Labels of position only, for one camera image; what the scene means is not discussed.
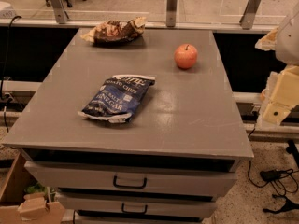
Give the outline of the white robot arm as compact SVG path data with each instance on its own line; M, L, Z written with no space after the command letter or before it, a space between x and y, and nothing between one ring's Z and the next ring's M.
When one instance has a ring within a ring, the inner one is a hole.
M273 50L276 58L286 64L281 72L270 73L259 115L261 124L280 125L299 105L299 3L278 28L256 42L255 48Z

